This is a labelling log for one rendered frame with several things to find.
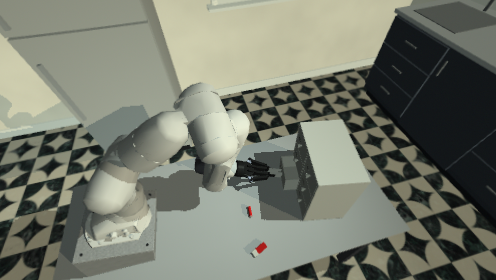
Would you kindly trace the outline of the grey drawer front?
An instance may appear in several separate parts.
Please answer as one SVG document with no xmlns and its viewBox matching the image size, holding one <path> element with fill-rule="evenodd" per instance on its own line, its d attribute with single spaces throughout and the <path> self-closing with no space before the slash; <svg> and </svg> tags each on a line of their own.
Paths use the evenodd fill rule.
<svg viewBox="0 0 496 280">
<path fill-rule="evenodd" d="M 305 139 L 304 139 L 304 136 L 303 136 L 303 133 L 302 133 L 301 126 L 299 128 L 298 137 L 297 137 L 297 148 L 299 148 L 299 151 L 300 151 L 300 154 L 301 154 L 301 158 L 302 158 L 302 162 L 303 162 L 303 165 L 304 165 L 304 162 L 305 162 L 305 159 L 306 159 L 308 150 L 307 150 Z"/>
<path fill-rule="evenodd" d="M 299 204 L 300 204 L 302 217 L 304 218 L 305 213 L 307 211 L 307 208 L 306 208 L 303 192 L 300 190 L 300 187 L 301 187 L 301 184 L 299 182 L 298 189 L 297 189 L 297 195 L 298 195 L 297 202 L 299 202 Z"/>
<path fill-rule="evenodd" d="M 297 172 L 296 163 L 294 162 L 294 155 L 281 156 L 279 168 L 282 170 L 281 172 L 279 171 L 278 173 L 282 173 L 281 179 L 282 179 L 283 190 L 297 189 L 299 183 L 299 176 Z"/>
<path fill-rule="evenodd" d="M 295 150 L 294 150 L 294 162 L 296 162 L 296 166 L 297 166 L 297 170 L 298 170 L 298 174 L 299 174 L 299 178 L 300 178 L 301 173 L 302 173 L 302 169 L 303 169 L 303 163 L 301 160 L 299 148 L 297 148 L 297 142 L 296 142 L 296 146 L 295 146 Z"/>
<path fill-rule="evenodd" d="M 310 190 L 309 190 L 307 178 L 305 178 L 305 171 L 304 171 L 304 169 L 303 169 L 303 172 L 302 172 L 302 175 L 301 175 L 300 182 L 301 182 L 301 186 L 302 186 L 302 187 L 300 187 L 300 189 L 301 189 L 301 191 L 303 191 L 304 199 L 305 199 L 305 203 L 306 203 L 306 207 L 308 209 L 309 204 L 310 204 L 310 202 L 312 200 L 312 197 L 311 197 L 311 194 L 310 194 Z"/>
<path fill-rule="evenodd" d="M 311 163 L 311 160 L 310 160 L 309 153 L 308 153 L 308 156 L 307 156 L 307 159 L 306 159 L 306 162 L 305 162 L 304 169 L 305 169 L 305 178 L 307 178 L 307 181 L 308 181 L 308 184 L 309 184 L 309 188 L 310 188 L 310 192 L 311 192 L 311 196 L 313 197 L 318 184 L 317 184 L 315 173 L 314 173 L 314 170 L 313 170 L 313 167 L 312 167 L 312 163 Z"/>
</svg>

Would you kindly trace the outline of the small grey chest of drawers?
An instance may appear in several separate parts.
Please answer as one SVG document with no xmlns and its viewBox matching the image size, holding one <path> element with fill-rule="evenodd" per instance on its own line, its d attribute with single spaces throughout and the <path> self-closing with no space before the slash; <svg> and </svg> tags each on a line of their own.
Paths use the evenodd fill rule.
<svg viewBox="0 0 496 280">
<path fill-rule="evenodd" d="M 371 183 L 347 128 L 342 119 L 300 126 L 318 184 L 303 221 L 343 218 Z"/>
</svg>

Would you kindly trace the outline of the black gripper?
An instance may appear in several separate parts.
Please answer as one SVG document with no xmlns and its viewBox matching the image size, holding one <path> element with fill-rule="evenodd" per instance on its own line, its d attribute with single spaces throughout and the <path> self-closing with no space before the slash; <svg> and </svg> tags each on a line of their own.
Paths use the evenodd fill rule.
<svg viewBox="0 0 496 280">
<path fill-rule="evenodd" d="M 269 177 L 281 177 L 281 169 L 270 168 L 267 164 L 248 158 L 247 161 L 237 161 L 237 169 L 234 176 L 245 177 L 249 179 L 249 183 L 253 181 L 267 180 Z M 265 171 L 265 172 L 264 172 Z M 255 176 L 257 175 L 257 176 Z M 255 177 L 250 177 L 255 176 Z"/>
</svg>

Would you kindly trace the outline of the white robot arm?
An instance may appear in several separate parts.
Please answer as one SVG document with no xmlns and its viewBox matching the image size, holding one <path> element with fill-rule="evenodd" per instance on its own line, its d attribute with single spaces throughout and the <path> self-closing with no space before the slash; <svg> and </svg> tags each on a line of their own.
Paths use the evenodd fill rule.
<svg viewBox="0 0 496 280">
<path fill-rule="evenodd" d="M 249 133 L 248 117 L 240 110 L 226 111 L 213 85 L 201 82 L 184 89 L 173 108 L 147 119 L 130 136 L 120 135 L 108 147 L 83 199 L 92 212 L 85 223 L 91 248 L 139 239 L 152 214 L 138 176 L 174 156 L 189 134 L 198 155 L 194 169 L 203 174 L 207 191 L 222 191 L 227 177 L 235 175 L 236 158 Z"/>
</svg>

